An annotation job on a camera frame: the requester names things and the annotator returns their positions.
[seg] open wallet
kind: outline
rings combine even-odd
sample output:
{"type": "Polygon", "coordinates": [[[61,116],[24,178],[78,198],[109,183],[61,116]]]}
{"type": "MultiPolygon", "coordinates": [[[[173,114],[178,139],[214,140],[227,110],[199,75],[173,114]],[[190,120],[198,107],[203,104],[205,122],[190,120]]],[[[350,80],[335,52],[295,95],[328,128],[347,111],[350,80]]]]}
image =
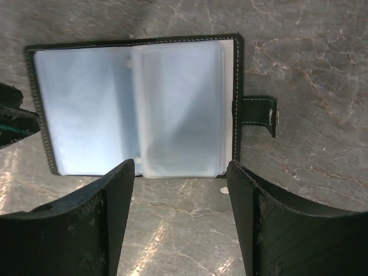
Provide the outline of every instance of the open wallet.
{"type": "Polygon", "coordinates": [[[242,125],[278,121],[276,98],[243,96],[243,52],[239,34],[26,47],[52,172],[224,177],[242,125]]]}

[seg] leather strap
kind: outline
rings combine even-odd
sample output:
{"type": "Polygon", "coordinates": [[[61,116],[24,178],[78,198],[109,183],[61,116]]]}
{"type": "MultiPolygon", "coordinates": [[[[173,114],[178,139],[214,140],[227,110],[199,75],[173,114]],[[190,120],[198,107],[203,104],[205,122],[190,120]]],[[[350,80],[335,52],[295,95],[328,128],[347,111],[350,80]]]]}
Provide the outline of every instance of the leather strap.
{"type": "Polygon", "coordinates": [[[277,99],[268,95],[248,95],[242,100],[241,123],[258,125],[269,130],[276,137],[278,125],[277,99]]]}

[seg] card holder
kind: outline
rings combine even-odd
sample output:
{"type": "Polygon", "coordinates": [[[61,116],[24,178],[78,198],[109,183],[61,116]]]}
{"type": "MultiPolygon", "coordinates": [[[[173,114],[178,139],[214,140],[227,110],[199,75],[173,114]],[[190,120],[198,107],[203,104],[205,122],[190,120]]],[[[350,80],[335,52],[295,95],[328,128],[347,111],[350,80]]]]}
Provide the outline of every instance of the card holder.
{"type": "Polygon", "coordinates": [[[224,175],[255,102],[242,98],[243,45],[226,34],[26,47],[52,172],[99,176],[134,159],[147,178],[224,175]]]}

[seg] marble surface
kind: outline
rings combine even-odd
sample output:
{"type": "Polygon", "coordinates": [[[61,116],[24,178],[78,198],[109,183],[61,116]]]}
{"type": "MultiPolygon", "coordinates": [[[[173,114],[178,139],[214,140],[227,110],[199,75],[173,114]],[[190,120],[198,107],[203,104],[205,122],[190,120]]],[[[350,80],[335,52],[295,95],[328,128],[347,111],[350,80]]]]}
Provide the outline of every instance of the marble surface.
{"type": "MultiPolygon", "coordinates": [[[[33,110],[29,44],[239,32],[244,94],[278,97],[280,125],[244,127],[241,163],[296,194],[368,210],[367,0],[0,0],[0,82],[33,110]]],[[[91,181],[50,174],[40,134],[0,154],[0,213],[91,181]]],[[[223,179],[137,179],[118,275],[244,275],[223,179]]]]}

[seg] small white speck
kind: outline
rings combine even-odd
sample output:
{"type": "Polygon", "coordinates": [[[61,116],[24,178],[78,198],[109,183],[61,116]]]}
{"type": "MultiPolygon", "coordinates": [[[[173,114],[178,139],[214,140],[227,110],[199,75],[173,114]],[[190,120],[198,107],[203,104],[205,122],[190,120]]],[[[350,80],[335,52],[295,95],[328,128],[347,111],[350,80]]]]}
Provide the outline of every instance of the small white speck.
{"type": "Polygon", "coordinates": [[[220,189],[220,191],[223,193],[223,194],[229,194],[229,189],[227,187],[222,187],[220,189]]]}
{"type": "Polygon", "coordinates": [[[126,60],[126,66],[129,68],[129,69],[132,69],[133,68],[133,62],[131,59],[127,59],[126,60]]]}

